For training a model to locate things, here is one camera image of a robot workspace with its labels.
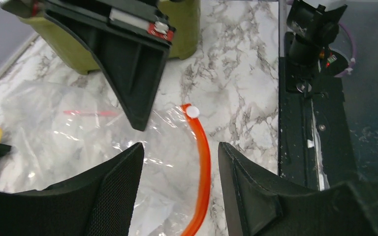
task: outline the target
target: wrinkled plastic film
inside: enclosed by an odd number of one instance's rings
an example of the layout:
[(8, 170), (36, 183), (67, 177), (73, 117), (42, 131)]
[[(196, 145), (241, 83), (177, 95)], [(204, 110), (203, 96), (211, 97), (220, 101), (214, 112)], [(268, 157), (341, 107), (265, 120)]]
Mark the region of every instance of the wrinkled plastic film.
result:
[(141, 142), (145, 159), (129, 235), (194, 235), (209, 202), (211, 161), (187, 106), (153, 111), (140, 132), (121, 110), (84, 89), (23, 82), (2, 104), (23, 160), (17, 191), (44, 189)]

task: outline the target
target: screw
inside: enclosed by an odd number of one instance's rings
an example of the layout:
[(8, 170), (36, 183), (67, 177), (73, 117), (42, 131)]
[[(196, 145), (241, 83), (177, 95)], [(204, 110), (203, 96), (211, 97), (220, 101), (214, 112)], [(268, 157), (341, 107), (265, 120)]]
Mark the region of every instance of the screw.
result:
[(325, 127), (325, 125), (320, 124), (320, 125), (318, 126), (318, 129), (321, 130), (321, 131), (325, 131), (326, 127)]
[[(305, 91), (305, 84), (298, 83), (296, 85), (296, 89), (298, 89), (299, 92), (304, 92)], [(308, 92), (310, 92), (311, 90), (312, 90), (312, 86), (310, 84), (308, 84)]]

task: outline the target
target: white marble surface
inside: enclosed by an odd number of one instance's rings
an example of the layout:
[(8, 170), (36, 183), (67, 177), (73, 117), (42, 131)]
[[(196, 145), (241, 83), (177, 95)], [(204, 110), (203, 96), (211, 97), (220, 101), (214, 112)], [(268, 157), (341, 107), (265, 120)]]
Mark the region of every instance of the white marble surface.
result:
[[(278, 3), (203, 1), (202, 40), (191, 58), (168, 62), (155, 109), (192, 103), (201, 111), (212, 157), (209, 210), (198, 235), (228, 235), (218, 171), (218, 143), (277, 172)], [(101, 73), (76, 74), (38, 39), (0, 80), (0, 102), (23, 80), (77, 86), (118, 101)], [(0, 126), (8, 130), (0, 108)], [(3, 141), (11, 144), (11, 134)], [(8, 178), (23, 171), (13, 155), (0, 159), (0, 191), (16, 192)]]

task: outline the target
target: green bucket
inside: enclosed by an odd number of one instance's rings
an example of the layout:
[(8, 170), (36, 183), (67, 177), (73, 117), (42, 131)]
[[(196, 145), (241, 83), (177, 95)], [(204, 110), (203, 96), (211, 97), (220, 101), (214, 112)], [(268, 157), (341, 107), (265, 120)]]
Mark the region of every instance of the green bucket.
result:
[[(169, 57), (183, 60), (192, 56), (196, 52), (200, 36), (200, 0), (161, 0), (158, 8), (169, 17), (170, 24), (177, 30)], [(90, 71), (99, 70), (91, 53), (59, 26), (43, 17), (20, 18), (20, 21), (40, 34), (56, 54), (77, 73), (87, 75)]]

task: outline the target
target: orange silicone tubing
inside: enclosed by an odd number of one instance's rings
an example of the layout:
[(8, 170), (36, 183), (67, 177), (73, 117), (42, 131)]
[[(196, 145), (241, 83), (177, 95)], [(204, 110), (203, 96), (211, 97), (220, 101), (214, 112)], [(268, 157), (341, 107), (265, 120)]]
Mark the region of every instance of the orange silicone tubing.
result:
[(185, 104), (181, 107), (196, 137), (199, 152), (200, 178), (195, 214), (183, 231), (182, 236), (194, 236), (198, 232), (205, 219), (211, 194), (211, 153), (209, 151), (208, 140), (199, 119), (190, 118), (186, 114), (186, 108), (189, 106), (191, 104)]

